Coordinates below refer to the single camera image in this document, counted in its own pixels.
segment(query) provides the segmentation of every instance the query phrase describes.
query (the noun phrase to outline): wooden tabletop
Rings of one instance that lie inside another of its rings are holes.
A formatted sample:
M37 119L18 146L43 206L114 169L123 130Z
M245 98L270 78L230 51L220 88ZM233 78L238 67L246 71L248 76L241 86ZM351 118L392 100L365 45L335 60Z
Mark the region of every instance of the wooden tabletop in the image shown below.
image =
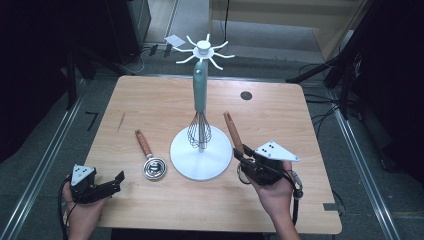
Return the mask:
M341 231L327 173L299 85L208 80L206 118L231 136L223 117L229 111L244 144L257 148L274 140L301 158L293 163L302 179L296 228L300 233ZM243 100L242 92L251 100ZM218 177L196 182L182 176L170 159L174 137L195 115L192 79L121 77L85 163L97 169L96 183L123 170L121 192L108 202L99 226L176 230L275 232L251 185L242 184L232 158ZM146 179L146 157L134 131L141 129L154 157L168 170L158 181Z

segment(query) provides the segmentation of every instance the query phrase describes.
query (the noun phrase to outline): gray floor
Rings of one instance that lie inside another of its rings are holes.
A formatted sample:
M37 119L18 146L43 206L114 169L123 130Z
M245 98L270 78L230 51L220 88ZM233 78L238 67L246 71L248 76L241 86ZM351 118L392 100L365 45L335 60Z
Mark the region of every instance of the gray floor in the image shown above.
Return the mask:
M180 37L190 35L194 41L203 39L207 33L204 29L204 21L199 20L196 27L187 27L182 23L187 22L187 18L199 16L187 16L184 9L191 9L192 1L180 0L178 11L175 15L174 24L171 26L170 34ZM213 31L215 38L213 41L220 42L220 23L215 22ZM284 82L284 79L295 77L307 71L313 65L320 63L322 59L319 50L311 38L309 29L297 29L285 27L280 39L272 42L263 41L260 37L247 36L241 41L235 36L247 33L247 29L253 31L252 25L240 27L240 23L228 24L229 47L225 54L236 54L234 59L215 59L217 63L224 67L224 71L209 67L209 75L217 77L242 77L255 79L255 81ZM284 53L273 51L272 49L282 49ZM135 59L126 67L133 70L140 70L135 75L185 75L192 72L191 64L176 65L175 61L187 58L187 54L172 52L169 57L164 57L162 51L154 56L143 55L143 61ZM80 88L79 95L81 102L77 104L75 116L72 124L67 129L63 142L58 146L54 154L52 163L45 169L47 173L45 179L38 179L41 182L39 192L36 192L35 201L23 203L28 206L27 215L20 217L22 225L17 226L20 231L13 237L15 239L58 239L60 229L56 216L56 200L60 182L68 174L72 166L83 164L88 154L92 141L101 121L101 117L106 109L110 95L113 92L118 76L108 69L97 65L98 73L94 80L84 80L85 87ZM330 97L336 93L335 89L323 87L325 73L317 74L313 78L301 83L305 93ZM9 219L15 211L18 200L24 196L25 190L37 167L43 163L44 153L49 148L49 143L54 138L54 134L66 114L66 94L53 106L49 114L34 129L22 148L7 161L0 164L0 182L2 183L0 192L0 229L5 229ZM332 106L326 104L308 104L311 118L325 114ZM90 131L87 129L93 119L92 115L86 112L97 112L99 117L94 122ZM372 173L372 180L378 187L378 194L385 206L390 211L400 239L421 239L424 236L424 192L422 186L403 173L388 173L384 171L379 163L379 156L372 144L363 124L355 117L354 109L350 109L351 115L345 124L351 126L354 139L360 147L360 155L365 159L367 168ZM319 135L317 136L324 163L327 169L331 187L334 191L336 202L339 205L340 219L343 230L335 236L328 235L302 235L303 239L390 239L385 235L378 214L376 214L373 201L367 192L367 181L364 181L360 171L358 171L356 158L352 155L350 144L346 141L345 133L340 127L340 118L337 114L332 114L323 121ZM98 228L94 239L108 239L110 229Z

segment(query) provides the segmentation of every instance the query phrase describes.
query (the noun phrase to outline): forearm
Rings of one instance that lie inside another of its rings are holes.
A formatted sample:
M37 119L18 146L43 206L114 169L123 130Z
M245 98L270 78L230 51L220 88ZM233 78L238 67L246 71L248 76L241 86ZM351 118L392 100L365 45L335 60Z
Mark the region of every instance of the forearm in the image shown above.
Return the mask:
M294 227L293 221L289 214L284 216L271 217L271 220L280 240L300 239L300 236L297 233L297 230Z

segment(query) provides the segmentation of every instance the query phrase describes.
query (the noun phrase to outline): person's left hand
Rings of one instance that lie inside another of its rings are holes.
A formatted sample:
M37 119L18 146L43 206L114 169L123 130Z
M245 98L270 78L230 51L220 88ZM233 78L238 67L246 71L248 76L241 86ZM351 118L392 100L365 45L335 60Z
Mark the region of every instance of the person's left hand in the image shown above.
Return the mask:
M71 184L63 187L63 198L66 201L66 212L72 210L75 203L72 200ZM77 204L69 215L69 239L90 239L100 218L100 213L111 197L100 199L94 203Z

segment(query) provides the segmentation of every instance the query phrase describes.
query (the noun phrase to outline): green handle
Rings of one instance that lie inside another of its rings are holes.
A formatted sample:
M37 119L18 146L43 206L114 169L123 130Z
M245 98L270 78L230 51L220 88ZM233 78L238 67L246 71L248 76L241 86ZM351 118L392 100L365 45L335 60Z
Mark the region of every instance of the green handle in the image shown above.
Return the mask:
M194 109L204 112L206 109L206 68L203 62L197 62L193 72Z

